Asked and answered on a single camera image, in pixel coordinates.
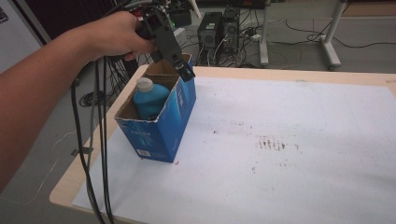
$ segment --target table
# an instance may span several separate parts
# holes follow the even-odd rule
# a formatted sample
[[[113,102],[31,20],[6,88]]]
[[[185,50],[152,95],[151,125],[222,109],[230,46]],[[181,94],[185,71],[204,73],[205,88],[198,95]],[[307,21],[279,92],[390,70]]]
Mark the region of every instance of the table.
[[[134,88],[135,81],[141,77],[146,66],[141,66],[125,87],[117,101],[107,112],[109,118],[113,118],[120,105],[128,97],[131,89]],[[316,71],[284,71],[284,70],[261,70],[261,69],[237,69],[237,68],[216,68],[216,67],[195,67],[195,74],[198,77],[221,77],[221,78],[245,78],[256,80],[284,80],[284,81],[306,81],[317,83],[342,83],[371,86],[385,86],[396,96],[396,76],[392,74],[358,74],[358,73],[332,73]],[[117,123],[114,119],[107,120],[107,136],[110,136],[116,129]],[[94,141],[93,148],[99,148],[99,142]],[[98,155],[98,149],[92,153],[92,159]],[[75,208],[72,201],[75,198],[81,184],[85,180],[79,158],[75,159],[52,191],[49,199],[52,203]]]

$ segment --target hand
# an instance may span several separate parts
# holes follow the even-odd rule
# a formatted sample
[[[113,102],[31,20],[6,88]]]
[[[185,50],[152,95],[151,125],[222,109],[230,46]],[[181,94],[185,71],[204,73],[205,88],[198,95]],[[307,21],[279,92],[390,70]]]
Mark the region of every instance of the hand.
[[[152,42],[135,32],[140,26],[140,21],[134,15],[121,11],[80,26],[74,32],[87,38],[93,60],[102,56],[125,54],[124,59],[129,61],[141,53],[154,51]]]

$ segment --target cardboard box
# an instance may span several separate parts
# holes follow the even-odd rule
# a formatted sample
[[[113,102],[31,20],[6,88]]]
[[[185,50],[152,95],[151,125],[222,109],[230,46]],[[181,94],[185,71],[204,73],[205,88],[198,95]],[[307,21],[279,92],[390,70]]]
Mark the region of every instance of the cardboard box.
[[[191,56],[183,58],[191,66]],[[139,119],[134,88],[115,119],[140,158],[173,162],[195,103],[194,79],[184,82],[165,61],[152,63],[142,77],[170,90],[160,115],[153,121]]]

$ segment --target bottle cap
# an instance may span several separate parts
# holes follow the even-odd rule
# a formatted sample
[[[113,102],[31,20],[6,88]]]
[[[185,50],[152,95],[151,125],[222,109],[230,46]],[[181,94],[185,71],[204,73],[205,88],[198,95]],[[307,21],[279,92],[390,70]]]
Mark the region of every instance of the bottle cap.
[[[137,81],[137,89],[141,92],[148,92],[152,90],[152,81],[147,77],[141,77]]]

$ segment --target blue bottle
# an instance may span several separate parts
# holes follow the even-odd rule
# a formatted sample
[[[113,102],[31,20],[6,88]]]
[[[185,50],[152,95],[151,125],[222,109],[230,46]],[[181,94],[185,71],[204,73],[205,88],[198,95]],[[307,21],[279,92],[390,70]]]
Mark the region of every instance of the blue bottle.
[[[147,77],[139,78],[136,83],[137,91],[134,93],[134,103],[137,106],[140,119],[155,120],[163,110],[169,90],[162,85],[153,84]]]

